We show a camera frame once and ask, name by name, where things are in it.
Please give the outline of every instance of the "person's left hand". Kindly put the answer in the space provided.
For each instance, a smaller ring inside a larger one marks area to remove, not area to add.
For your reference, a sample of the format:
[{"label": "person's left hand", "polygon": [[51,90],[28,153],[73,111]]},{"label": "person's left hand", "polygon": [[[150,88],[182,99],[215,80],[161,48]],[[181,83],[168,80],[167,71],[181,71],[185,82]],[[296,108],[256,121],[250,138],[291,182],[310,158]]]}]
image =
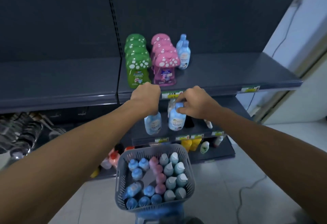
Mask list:
[{"label": "person's left hand", "polygon": [[156,115],[158,113],[160,94],[161,90],[158,85],[145,82],[145,84],[139,85],[132,92],[130,99],[144,110],[144,117],[147,117],[148,115]]}]

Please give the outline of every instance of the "light blue lotion bottle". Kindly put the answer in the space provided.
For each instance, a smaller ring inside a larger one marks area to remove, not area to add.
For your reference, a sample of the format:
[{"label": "light blue lotion bottle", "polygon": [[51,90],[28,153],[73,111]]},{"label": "light blue lotion bottle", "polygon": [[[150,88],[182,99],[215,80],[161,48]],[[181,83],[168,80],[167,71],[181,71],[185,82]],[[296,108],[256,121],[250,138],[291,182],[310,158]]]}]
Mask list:
[{"label": "light blue lotion bottle", "polygon": [[183,103],[176,103],[175,108],[170,111],[168,127],[173,131],[181,130],[184,127],[186,115],[177,113],[177,109],[184,107]]},{"label": "light blue lotion bottle", "polygon": [[191,50],[188,45],[189,41],[185,40],[182,47],[178,50],[178,58],[181,60],[179,69],[186,69],[190,63]]},{"label": "light blue lotion bottle", "polygon": [[161,114],[148,115],[144,118],[145,130],[149,135],[158,134],[161,130]]},{"label": "light blue lotion bottle", "polygon": [[182,34],[181,35],[181,39],[177,42],[176,44],[176,50],[178,52],[178,50],[182,47],[183,42],[186,40],[186,34]]}]

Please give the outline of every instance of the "green mushroom-shaped cap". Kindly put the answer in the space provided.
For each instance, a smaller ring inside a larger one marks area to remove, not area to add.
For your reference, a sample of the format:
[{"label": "green mushroom-shaped cap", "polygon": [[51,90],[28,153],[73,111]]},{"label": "green mushroom-shaped cap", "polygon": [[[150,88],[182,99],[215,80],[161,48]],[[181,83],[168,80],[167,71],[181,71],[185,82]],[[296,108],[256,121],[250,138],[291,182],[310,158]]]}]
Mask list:
[{"label": "green mushroom-shaped cap", "polygon": [[126,42],[128,42],[128,41],[134,41],[134,40],[138,40],[138,41],[141,41],[142,43],[146,44],[146,40],[145,40],[144,36],[142,36],[140,34],[130,34],[126,38]]},{"label": "green mushroom-shaped cap", "polygon": [[134,54],[144,54],[149,57],[149,52],[146,50],[144,47],[132,47],[131,49],[128,48],[125,53],[125,58],[130,57],[131,55]]},{"label": "green mushroom-shaped cap", "polygon": [[145,54],[135,54],[126,58],[126,68],[127,69],[146,69],[151,67],[151,59]]},{"label": "green mushroom-shaped cap", "polygon": [[146,49],[146,46],[143,42],[141,42],[139,40],[132,40],[132,41],[126,42],[125,47],[124,47],[124,52],[126,53],[127,49],[131,49],[133,47],[143,47]]}]

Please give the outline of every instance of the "forearm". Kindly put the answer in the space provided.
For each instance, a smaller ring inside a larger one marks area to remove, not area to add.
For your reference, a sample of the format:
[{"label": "forearm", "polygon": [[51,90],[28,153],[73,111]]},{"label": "forearm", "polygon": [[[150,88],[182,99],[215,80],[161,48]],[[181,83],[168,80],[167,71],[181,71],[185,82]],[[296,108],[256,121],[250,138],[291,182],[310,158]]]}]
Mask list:
[{"label": "forearm", "polygon": [[327,153],[293,136],[249,121],[229,109],[219,125],[254,162],[318,222],[326,219]]},{"label": "forearm", "polygon": [[142,118],[142,111],[128,101],[113,112],[59,136],[3,171],[1,223],[14,222],[13,218],[18,223],[47,223]]}]

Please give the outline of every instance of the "hand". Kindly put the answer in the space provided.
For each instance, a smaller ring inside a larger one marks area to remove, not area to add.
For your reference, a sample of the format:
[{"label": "hand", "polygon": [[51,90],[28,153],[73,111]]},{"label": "hand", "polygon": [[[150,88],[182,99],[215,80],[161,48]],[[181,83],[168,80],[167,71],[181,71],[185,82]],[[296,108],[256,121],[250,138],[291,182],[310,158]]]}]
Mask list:
[{"label": "hand", "polygon": [[199,86],[194,86],[181,93],[176,102],[181,102],[184,99],[186,100],[184,107],[178,108],[177,112],[198,119],[211,121],[214,110],[222,108]]},{"label": "hand", "polygon": [[158,85],[152,85],[149,82],[145,82],[143,85],[139,85],[133,92],[130,100],[137,105],[137,108],[141,108],[144,117],[148,115],[156,115],[158,113],[158,105],[161,90]]}]

